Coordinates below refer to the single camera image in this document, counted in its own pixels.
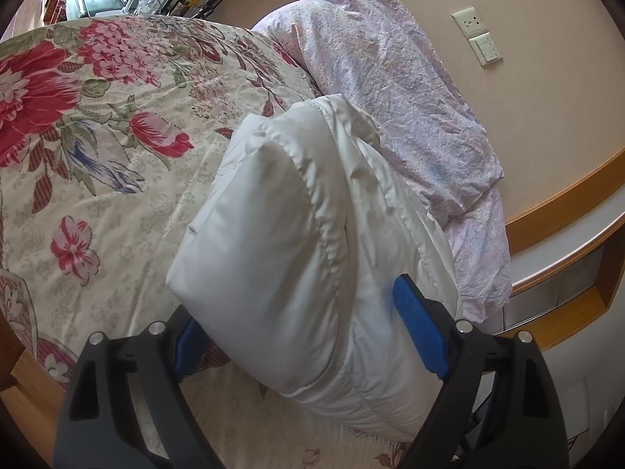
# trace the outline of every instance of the power outlet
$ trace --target power outlet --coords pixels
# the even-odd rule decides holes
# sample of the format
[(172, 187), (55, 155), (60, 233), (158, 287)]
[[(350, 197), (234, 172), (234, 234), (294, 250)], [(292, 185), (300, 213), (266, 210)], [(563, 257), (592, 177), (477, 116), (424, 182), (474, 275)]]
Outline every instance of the power outlet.
[(451, 15), (467, 39), (485, 34), (488, 30), (473, 7), (459, 10)]

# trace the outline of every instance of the pink bedsheet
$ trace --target pink bedsheet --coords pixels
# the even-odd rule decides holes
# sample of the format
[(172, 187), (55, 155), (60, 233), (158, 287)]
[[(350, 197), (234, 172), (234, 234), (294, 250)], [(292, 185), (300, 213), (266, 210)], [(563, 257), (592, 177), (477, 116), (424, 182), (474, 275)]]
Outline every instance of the pink bedsheet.
[(379, 128), (385, 157), (443, 226), (464, 315), (509, 300), (503, 170), (486, 131), (423, 29), (399, 0), (299, 0), (255, 31), (276, 39), (325, 94), (341, 93)]

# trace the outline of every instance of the bed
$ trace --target bed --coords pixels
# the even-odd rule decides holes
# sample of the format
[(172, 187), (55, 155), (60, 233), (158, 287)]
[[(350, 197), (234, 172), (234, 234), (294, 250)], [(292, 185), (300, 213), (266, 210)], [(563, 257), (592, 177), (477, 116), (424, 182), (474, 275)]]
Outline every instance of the bed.
[[(483, 132), (421, 34), (415, 43), (429, 79), (457, 105), (461, 125)], [(127, 16), (57, 24), (0, 46), (0, 311), (62, 387), (92, 332), (126, 337), (170, 317), (177, 301), (165, 285), (168, 267), (241, 119), (337, 88), (270, 35)], [(389, 150), (398, 174), (416, 181), (409, 161)], [(476, 238), (493, 228), (504, 235), (501, 174), (490, 176), (459, 211), (420, 194), (446, 222), (459, 286), (468, 285), (461, 292), (488, 297), (496, 288), (496, 310), (509, 297), (501, 238), (491, 242), (501, 256), (497, 279), (470, 291), (484, 272), (479, 257), (494, 248), (475, 248)], [(467, 306), (476, 321), (488, 315), (483, 304)], [(214, 344), (182, 390), (232, 469), (394, 468), (406, 449), (301, 409)], [(136, 409), (148, 445), (166, 456), (138, 389)]]

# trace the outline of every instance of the red flower print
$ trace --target red flower print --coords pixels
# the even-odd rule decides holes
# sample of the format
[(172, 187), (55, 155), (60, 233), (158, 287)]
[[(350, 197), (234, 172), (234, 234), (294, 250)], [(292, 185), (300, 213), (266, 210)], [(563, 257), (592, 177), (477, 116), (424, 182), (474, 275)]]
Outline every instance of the red flower print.
[(215, 132), (217, 132), (218, 134), (221, 134), (226, 139), (232, 139), (232, 133), (234, 132), (234, 130), (230, 129), (229, 127), (221, 127), (217, 129)]
[(393, 445), (393, 443), (391, 443), (391, 449), (391, 454), (380, 453), (374, 458), (380, 463), (382, 467), (395, 469), (399, 465), (399, 461), (401, 459), (400, 455), (406, 450), (405, 443), (397, 443), (396, 445)]
[(80, 102), (80, 81), (55, 70), (67, 56), (44, 41), (0, 63), (0, 167), (21, 163), (25, 136), (44, 132)]
[(221, 64), (223, 62), (220, 53), (210, 42), (199, 38), (196, 38), (195, 42), (199, 45), (199, 48), (202, 51), (202, 56), (204, 58), (208, 58), (211, 62), (216, 64)]
[(12, 148), (0, 154), (0, 167), (9, 167), (15, 170), (22, 169), (22, 162), (28, 155), (30, 136), (23, 136)]
[(282, 59), (289, 65), (292, 65), (293, 67), (299, 67), (298, 62), (291, 58), (291, 55), (288, 54), (279, 43), (274, 42), (274, 50), (279, 53)]
[(265, 79), (271, 82), (284, 82), (277, 69), (277, 65), (267, 58), (258, 45), (253, 40), (250, 40), (249, 37), (238, 37), (234, 41), (234, 46), (239, 53), (254, 65), (254, 70), (257, 74), (261, 74)]
[(178, 159), (193, 148), (189, 136), (153, 112), (142, 111), (130, 119), (130, 130), (146, 147)]
[(98, 75), (106, 79), (128, 79), (130, 82), (130, 68), (124, 64), (115, 62), (101, 62), (101, 70)]
[(205, 368), (223, 366), (228, 362), (230, 362), (230, 357), (222, 351), (215, 342), (210, 340), (204, 355), (199, 360), (199, 365), (196, 370), (199, 371)]
[(304, 465), (304, 469), (306, 467), (312, 467), (313, 465), (317, 465), (321, 460), (321, 450), (317, 449), (307, 449), (302, 455), (302, 464)]
[(87, 285), (92, 275), (98, 274), (100, 259), (89, 248), (91, 229), (87, 222), (78, 223), (70, 216), (63, 217), (61, 225), (52, 234), (50, 250), (59, 260), (59, 268), (65, 274), (73, 273), (81, 286)]

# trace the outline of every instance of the white comforter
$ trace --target white comforter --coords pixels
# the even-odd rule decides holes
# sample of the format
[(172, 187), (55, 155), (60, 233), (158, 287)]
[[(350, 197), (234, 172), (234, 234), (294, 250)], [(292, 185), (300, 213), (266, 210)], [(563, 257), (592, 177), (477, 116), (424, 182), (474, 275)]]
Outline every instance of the white comforter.
[(262, 384), (352, 428), (409, 441), (440, 382), (393, 307), (402, 273), (459, 315), (451, 251), (341, 95), (248, 116), (168, 285)]
[(503, 170), (483, 126), (399, 0), (300, 0), (255, 31), (276, 39), (323, 93), (371, 115), (383, 155), (445, 229), (463, 315), (481, 322), (510, 297)]

